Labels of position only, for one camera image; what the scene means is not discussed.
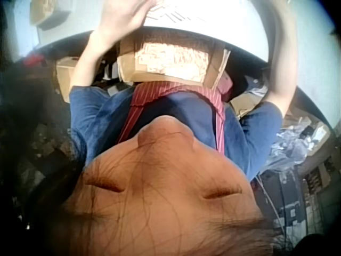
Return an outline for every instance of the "plastic bag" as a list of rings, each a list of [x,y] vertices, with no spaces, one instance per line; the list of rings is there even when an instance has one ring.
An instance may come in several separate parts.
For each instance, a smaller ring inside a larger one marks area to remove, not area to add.
[[[311,138],[302,138],[301,133],[309,124],[309,118],[301,118],[298,125],[282,129],[277,134],[277,140],[271,146],[270,155],[261,173],[266,170],[286,171],[305,161]]]

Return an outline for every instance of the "sleeve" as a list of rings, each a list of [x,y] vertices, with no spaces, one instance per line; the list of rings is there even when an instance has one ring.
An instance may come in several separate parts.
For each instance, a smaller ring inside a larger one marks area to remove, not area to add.
[[[249,170],[251,180],[258,174],[270,154],[271,146],[282,127],[282,113],[270,102],[262,102],[240,120],[249,149]]]
[[[109,98],[101,88],[74,86],[70,92],[71,129],[83,134]]]

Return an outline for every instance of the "red striped apron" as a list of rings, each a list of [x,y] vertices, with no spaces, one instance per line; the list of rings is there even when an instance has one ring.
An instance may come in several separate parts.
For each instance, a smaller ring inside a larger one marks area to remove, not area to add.
[[[206,98],[216,110],[216,146],[217,150],[224,154],[224,121],[225,112],[221,94],[218,90],[212,90],[201,86],[183,85],[173,82],[147,82],[139,84],[133,94],[131,108],[125,125],[119,136],[118,143],[127,140],[131,130],[142,114],[144,107],[175,92],[194,92]]]

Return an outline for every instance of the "blue shirt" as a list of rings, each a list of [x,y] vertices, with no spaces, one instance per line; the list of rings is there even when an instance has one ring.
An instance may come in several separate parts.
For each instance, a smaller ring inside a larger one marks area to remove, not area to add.
[[[129,113],[133,92],[132,87],[110,97],[98,87],[72,88],[71,136],[75,146],[85,155],[86,165],[117,142]],[[161,115],[177,118],[193,131],[198,140],[216,149],[215,110],[205,99],[191,92],[173,93],[148,104],[129,138]],[[225,156],[251,181],[270,153],[276,133],[282,126],[282,114],[274,104],[264,102],[240,121],[226,105],[225,117]]]

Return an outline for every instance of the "cable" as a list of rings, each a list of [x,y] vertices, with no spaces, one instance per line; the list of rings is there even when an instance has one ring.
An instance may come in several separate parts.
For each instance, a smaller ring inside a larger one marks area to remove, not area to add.
[[[258,181],[259,185],[261,186],[261,188],[262,188],[262,190],[263,190],[263,192],[264,192],[266,198],[269,200],[270,205],[271,205],[273,211],[275,212],[275,215],[276,215],[276,217],[277,217],[278,223],[280,224],[281,229],[282,229],[282,232],[283,232],[283,235],[284,235],[286,232],[285,232],[285,230],[284,230],[284,227],[283,227],[282,224],[281,224],[281,221],[280,221],[278,212],[276,211],[275,205],[273,204],[273,202],[272,202],[272,200],[271,200],[269,194],[267,193],[267,191],[265,190],[265,188],[264,188],[264,186],[263,186],[263,183],[262,183],[262,181],[261,181],[261,177],[260,177],[259,175],[256,176],[256,180]]]

